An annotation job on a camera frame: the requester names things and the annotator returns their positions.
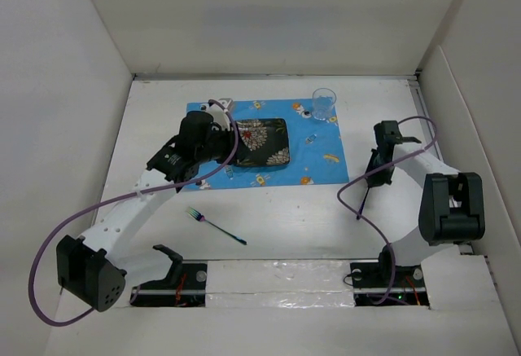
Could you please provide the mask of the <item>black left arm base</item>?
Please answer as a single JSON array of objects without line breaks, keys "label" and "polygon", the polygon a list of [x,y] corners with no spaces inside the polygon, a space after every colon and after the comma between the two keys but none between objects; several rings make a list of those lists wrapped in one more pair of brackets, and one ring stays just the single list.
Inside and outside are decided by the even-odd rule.
[{"label": "black left arm base", "polygon": [[139,282],[130,293],[133,307],[196,308],[206,305],[208,263],[185,261],[162,244],[137,267]]}]

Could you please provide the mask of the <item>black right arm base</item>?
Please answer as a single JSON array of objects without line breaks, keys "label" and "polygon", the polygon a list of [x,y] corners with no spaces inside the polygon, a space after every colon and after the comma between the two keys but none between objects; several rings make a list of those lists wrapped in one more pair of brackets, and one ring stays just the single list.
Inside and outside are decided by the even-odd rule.
[{"label": "black right arm base", "polygon": [[343,282],[352,288],[356,307],[430,305],[420,262],[395,266],[392,280],[387,247],[377,259],[351,262]]}]

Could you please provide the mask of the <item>clear plastic cup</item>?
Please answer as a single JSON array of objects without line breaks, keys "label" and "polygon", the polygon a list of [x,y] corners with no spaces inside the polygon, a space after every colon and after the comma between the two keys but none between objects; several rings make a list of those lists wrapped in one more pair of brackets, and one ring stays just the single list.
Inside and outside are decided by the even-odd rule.
[{"label": "clear plastic cup", "polygon": [[312,96],[312,116],[319,121],[328,120],[333,115],[336,100],[336,93],[333,90],[328,88],[316,89]]}]

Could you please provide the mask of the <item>iridescent metal fork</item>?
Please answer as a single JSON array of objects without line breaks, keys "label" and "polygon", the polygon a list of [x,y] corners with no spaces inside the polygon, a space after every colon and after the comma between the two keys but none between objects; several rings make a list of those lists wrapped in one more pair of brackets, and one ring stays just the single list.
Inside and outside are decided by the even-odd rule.
[{"label": "iridescent metal fork", "polygon": [[198,210],[196,209],[193,209],[191,207],[188,207],[187,210],[186,210],[187,214],[191,217],[191,218],[194,218],[197,222],[204,222],[204,223],[207,223],[208,225],[212,226],[213,228],[219,230],[221,233],[227,235],[228,237],[230,237],[231,239],[239,242],[240,244],[246,246],[247,245],[247,241],[238,237],[237,235],[234,235],[228,231],[226,231],[225,229],[223,229],[222,227],[216,225],[215,223],[213,222],[210,222],[201,212],[199,212]]}]

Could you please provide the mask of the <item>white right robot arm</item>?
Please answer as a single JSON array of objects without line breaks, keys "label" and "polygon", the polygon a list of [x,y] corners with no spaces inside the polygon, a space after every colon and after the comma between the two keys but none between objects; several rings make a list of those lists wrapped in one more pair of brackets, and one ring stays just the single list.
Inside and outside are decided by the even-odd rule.
[{"label": "white right robot arm", "polygon": [[398,167],[422,188],[418,225],[379,254],[376,275],[381,283],[393,286],[405,277],[406,267],[419,265],[449,245],[484,237],[484,193],[477,173],[463,173],[430,152],[414,155],[421,141],[402,135],[398,121],[379,122],[374,134],[367,187],[391,184]]}]

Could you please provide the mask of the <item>purple metal spoon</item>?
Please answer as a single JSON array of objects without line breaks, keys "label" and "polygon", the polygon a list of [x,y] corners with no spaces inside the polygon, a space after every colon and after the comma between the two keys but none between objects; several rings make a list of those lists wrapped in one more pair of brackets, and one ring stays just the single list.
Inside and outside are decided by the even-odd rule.
[{"label": "purple metal spoon", "polygon": [[359,207],[358,212],[357,212],[356,219],[357,219],[358,221],[361,220],[361,216],[362,216],[362,214],[363,214],[363,210],[364,210],[364,208],[365,208],[365,206],[366,206],[366,201],[367,201],[367,198],[368,198],[369,193],[370,193],[370,187],[367,187],[367,188],[366,188],[366,192],[365,192],[365,194],[364,194],[364,197],[363,197],[363,199],[362,199],[362,201],[361,201],[360,207]]}]

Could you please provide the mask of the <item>blue space print cloth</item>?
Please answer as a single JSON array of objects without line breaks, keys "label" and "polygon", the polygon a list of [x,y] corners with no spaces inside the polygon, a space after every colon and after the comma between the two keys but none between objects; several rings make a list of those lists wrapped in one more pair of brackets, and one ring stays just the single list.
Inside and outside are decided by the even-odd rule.
[{"label": "blue space print cloth", "polygon": [[227,165],[212,177],[188,186],[190,190],[340,184],[348,181],[335,112],[327,121],[313,118],[311,99],[234,101],[231,111],[239,124],[247,119],[253,119],[255,124],[265,119],[283,119],[286,124],[276,122],[269,136],[283,132],[288,136],[288,144],[268,153],[267,157],[287,163],[261,166],[257,161],[247,167]]}]

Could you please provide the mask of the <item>black floral square plate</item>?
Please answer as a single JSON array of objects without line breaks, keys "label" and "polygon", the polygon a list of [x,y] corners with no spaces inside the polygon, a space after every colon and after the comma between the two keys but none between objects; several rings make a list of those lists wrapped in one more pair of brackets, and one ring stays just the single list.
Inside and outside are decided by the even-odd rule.
[{"label": "black floral square plate", "polygon": [[287,123],[282,118],[236,121],[239,145],[231,161],[238,167],[276,167],[290,163]]}]

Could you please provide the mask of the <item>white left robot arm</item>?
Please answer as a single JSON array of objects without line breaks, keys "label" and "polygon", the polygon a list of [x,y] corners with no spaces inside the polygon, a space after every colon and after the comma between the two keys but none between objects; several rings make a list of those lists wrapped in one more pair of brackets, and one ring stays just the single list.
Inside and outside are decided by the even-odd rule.
[{"label": "white left robot arm", "polygon": [[64,236],[56,246],[59,285],[91,309],[104,312],[126,288],[156,282],[176,286],[183,258],[156,244],[151,251],[131,256],[129,245],[160,206],[184,186],[195,182],[199,167],[232,161],[239,133],[231,116],[231,99],[209,101],[188,112],[179,132],[148,162],[135,188],[110,200],[112,208],[101,221],[78,237]]}]

